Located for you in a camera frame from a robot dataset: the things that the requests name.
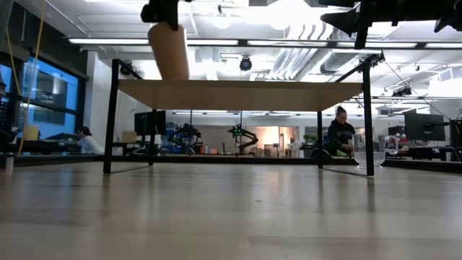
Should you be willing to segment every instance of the woman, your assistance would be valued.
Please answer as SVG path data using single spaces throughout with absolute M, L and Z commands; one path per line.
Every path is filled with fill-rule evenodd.
M 80 129 L 79 137 L 79 144 L 82 146 L 82 153 L 96 155 L 104 154 L 104 149 L 98 144 L 98 142 L 96 142 L 95 138 L 93 138 L 88 127 L 84 126 Z
M 331 155 L 337 155 L 337 151 L 350 155 L 353 147 L 348 144 L 348 140 L 355 134 L 354 127 L 347 123 L 347 111 L 342 107 L 337 108 L 337 114 L 335 120 L 332 121 L 329 126 L 329 153 Z

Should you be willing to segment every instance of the window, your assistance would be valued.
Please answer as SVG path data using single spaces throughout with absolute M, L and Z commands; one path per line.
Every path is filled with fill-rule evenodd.
M 9 92 L 11 90 L 11 83 L 12 83 L 12 69 L 7 66 L 0 65 L 0 75 L 3 79 L 3 81 L 6 84 L 6 92 Z
M 24 65 L 22 96 L 29 97 L 30 86 L 32 85 L 32 99 L 61 108 L 76 110 L 79 80 L 42 61 L 37 62 L 37 70 L 32 78 L 34 60 L 31 58 Z
M 38 126 L 40 131 L 40 139 L 46 139 L 56 134 L 74 133 L 75 132 L 75 115 L 64 113 L 48 108 L 41 108 L 37 105 L 30 105 L 28 124 Z M 19 113 L 19 128 L 24 128 L 25 109 L 21 109 Z
M 79 80 L 43 61 L 37 62 L 32 76 L 34 60 L 30 58 L 22 70 L 22 97 L 31 97 L 28 124 L 38 126 L 40 139 L 75 133 Z M 20 129 L 24 128 L 26 107 L 23 103 L 19 112 Z

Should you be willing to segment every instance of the wooden floor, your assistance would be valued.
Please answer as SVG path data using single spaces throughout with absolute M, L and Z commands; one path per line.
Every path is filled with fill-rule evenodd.
M 132 168 L 143 164 L 115 164 Z M 462 259 L 462 175 L 99 162 L 0 175 L 2 260 Z

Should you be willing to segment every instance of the cable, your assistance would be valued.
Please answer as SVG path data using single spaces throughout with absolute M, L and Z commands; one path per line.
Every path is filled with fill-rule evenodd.
M 390 64 L 388 64 L 387 61 L 383 61 L 385 62 L 385 64 L 387 64 L 388 68 L 391 69 L 391 71 L 412 91 L 414 92 L 419 98 L 421 98 L 423 101 L 426 102 L 427 105 L 429 105 L 431 108 L 435 109 L 435 111 L 437 111 L 438 113 L 441 114 L 441 116 L 444 116 L 445 118 L 447 118 L 449 121 L 450 121 L 450 118 L 448 118 L 443 112 L 439 111 L 438 109 L 436 109 L 435 106 L 433 106 L 430 102 L 426 101 L 425 100 L 425 97 L 422 97 L 421 95 L 419 95 L 419 93 L 417 93 L 417 91 L 415 91 L 411 86 L 409 86 L 409 84 L 407 84 L 407 82 L 401 77 L 399 76 L 399 74 L 390 66 Z M 445 138 L 449 141 L 449 143 L 451 143 L 451 139 L 445 135 Z
M 457 154 L 457 150 L 456 150 L 454 147 L 448 147 L 448 148 L 452 148 L 452 149 L 454 150 L 454 154 L 456 155 L 457 160 L 458 160 L 460 163 L 462 163 L 462 161 L 461 161 L 459 155 Z
M 34 60 L 34 65 L 33 65 L 33 70 L 32 70 L 32 79 L 34 78 L 34 75 L 37 70 L 37 62 L 38 62 L 38 54 L 40 53 L 40 42 L 42 40 L 42 31 L 43 31 L 43 18 L 45 16 L 45 3 L 46 0 L 43 0 L 42 3 L 42 14 L 40 16 L 40 29 L 38 30 L 38 38 L 37 38 L 37 49 L 35 51 L 35 60 Z M 30 107 L 30 99 L 32 98 L 32 91 L 33 91 L 33 86 L 34 84 L 32 83 L 32 80 L 30 81 L 30 91 L 29 91 L 29 98 L 27 99 L 27 107 L 26 107 L 26 114 L 25 114 L 25 121 L 24 121 L 24 128 L 29 124 L 29 107 Z M 19 149 L 17 151 L 18 156 L 21 155 L 22 151 L 22 146 L 24 145 L 24 136 L 21 138 L 21 143 L 19 144 Z

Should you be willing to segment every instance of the security camera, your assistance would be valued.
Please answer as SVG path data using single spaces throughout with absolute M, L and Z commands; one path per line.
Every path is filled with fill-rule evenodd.
M 122 74 L 122 75 L 125 75 L 125 76 L 131 76 L 131 71 L 130 71 L 130 69 L 134 71 L 134 68 L 133 68 L 133 61 L 123 61 L 123 62 L 125 62 L 125 64 L 126 64 L 127 66 L 121 66 L 121 70 L 120 70 L 120 71 L 121 71 L 121 74 Z
M 243 60 L 240 61 L 239 68 L 243 72 L 248 72 L 252 69 L 252 61 L 249 57 L 243 57 Z

